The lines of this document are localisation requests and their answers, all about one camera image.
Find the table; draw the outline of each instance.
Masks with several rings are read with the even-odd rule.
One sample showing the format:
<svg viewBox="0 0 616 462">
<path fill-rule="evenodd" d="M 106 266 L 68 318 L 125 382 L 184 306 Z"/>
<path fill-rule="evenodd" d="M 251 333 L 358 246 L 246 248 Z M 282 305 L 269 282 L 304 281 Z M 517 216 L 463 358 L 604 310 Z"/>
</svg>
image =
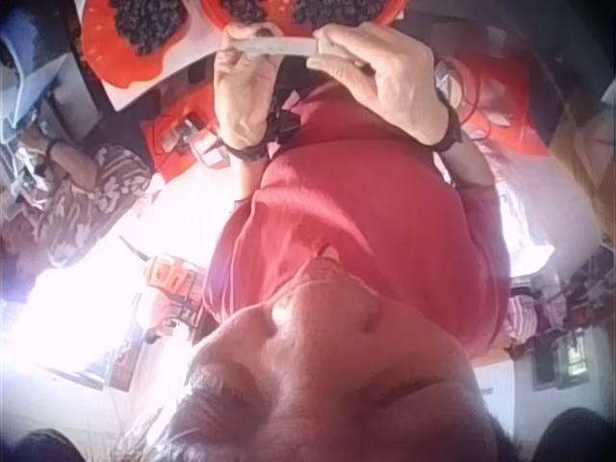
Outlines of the table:
<svg viewBox="0 0 616 462">
<path fill-rule="evenodd" d="M 74 2 L 81 19 L 87 0 L 74 0 Z M 133 82 L 127 89 L 120 89 L 101 79 L 103 88 L 116 111 L 124 109 L 175 72 L 218 50 L 221 33 L 205 16 L 199 0 L 186 0 L 186 6 L 191 15 L 191 27 L 186 36 L 165 54 L 163 72 L 158 77 L 146 82 Z"/>
</svg>

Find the red container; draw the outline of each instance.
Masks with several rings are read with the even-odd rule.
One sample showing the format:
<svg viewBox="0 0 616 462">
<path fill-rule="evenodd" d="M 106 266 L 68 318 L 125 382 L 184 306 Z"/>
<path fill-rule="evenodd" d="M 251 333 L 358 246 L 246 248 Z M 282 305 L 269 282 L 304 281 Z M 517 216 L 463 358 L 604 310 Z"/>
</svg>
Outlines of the red container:
<svg viewBox="0 0 616 462">
<path fill-rule="evenodd" d="M 139 56 L 131 44 L 116 31 L 116 10 L 109 0 L 87 0 L 82 24 L 84 57 L 99 79 L 121 89 L 133 82 L 148 81 L 163 71 L 163 57 L 189 30 L 190 9 L 186 22 L 165 43 L 149 55 Z"/>
<path fill-rule="evenodd" d="M 203 11 L 219 29 L 223 29 L 228 23 L 234 21 L 227 10 L 220 5 L 220 0 L 200 1 Z M 400 12 L 404 10 L 407 2 L 408 0 L 385 0 L 383 10 L 374 22 L 385 26 L 391 24 Z M 268 21 L 278 25 L 286 35 L 296 37 L 312 36 L 312 30 L 310 28 L 293 23 L 294 5 L 295 0 L 289 0 L 289 3 L 284 3 L 283 0 L 266 0 L 259 2 L 259 6 L 268 14 Z"/>
</svg>

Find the wall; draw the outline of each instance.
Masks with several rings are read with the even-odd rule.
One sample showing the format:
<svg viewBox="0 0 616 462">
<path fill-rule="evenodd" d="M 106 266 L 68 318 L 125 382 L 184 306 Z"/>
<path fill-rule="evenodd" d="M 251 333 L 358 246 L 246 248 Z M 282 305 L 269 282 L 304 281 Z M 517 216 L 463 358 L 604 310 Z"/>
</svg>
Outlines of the wall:
<svg viewBox="0 0 616 462">
<path fill-rule="evenodd" d="M 572 407 L 585 407 L 614 420 L 614 370 L 609 343 L 599 328 L 586 331 L 590 380 L 564 390 L 532 389 L 532 359 L 515 361 L 515 439 L 525 451 L 532 451 L 550 421 Z"/>
</svg>

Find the wrist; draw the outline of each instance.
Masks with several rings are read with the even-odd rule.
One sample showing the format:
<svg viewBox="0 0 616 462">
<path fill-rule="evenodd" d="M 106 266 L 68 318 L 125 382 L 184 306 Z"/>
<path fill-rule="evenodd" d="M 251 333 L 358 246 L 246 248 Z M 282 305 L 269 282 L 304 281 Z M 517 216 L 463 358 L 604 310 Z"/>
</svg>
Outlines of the wrist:
<svg viewBox="0 0 616 462">
<path fill-rule="evenodd" d="M 447 134 L 449 127 L 448 108 L 437 100 L 423 120 L 418 120 L 415 133 L 411 136 L 425 146 L 438 144 Z"/>
<path fill-rule="evenodd" d="M 254 129 L 244 124 L 239 124 L 230 129 L 221 126 L 218 130 L 218 135 L 227 146 L 235 150 L 243 150 L 259 144 L 265 137 L 266 131 L 267 125 Z"/>
</svg>

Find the red shirt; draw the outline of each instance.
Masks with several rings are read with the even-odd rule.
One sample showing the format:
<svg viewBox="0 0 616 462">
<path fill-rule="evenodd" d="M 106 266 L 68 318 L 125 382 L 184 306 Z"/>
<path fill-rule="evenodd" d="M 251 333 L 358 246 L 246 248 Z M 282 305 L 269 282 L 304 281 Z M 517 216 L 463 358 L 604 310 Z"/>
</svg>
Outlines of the red shirt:
<svg viewBox="0 0 616 462">
<path fill-rule="evenodd" d="M 508 299 L 496 189 L 455 190 L 429 152 L 344 93 L 297 111 L 301 131 L 222 231 L 205 284 L 213 316 L 267 300 L 331 245 L 350 273 L 483 352 Z"/>
</svg>

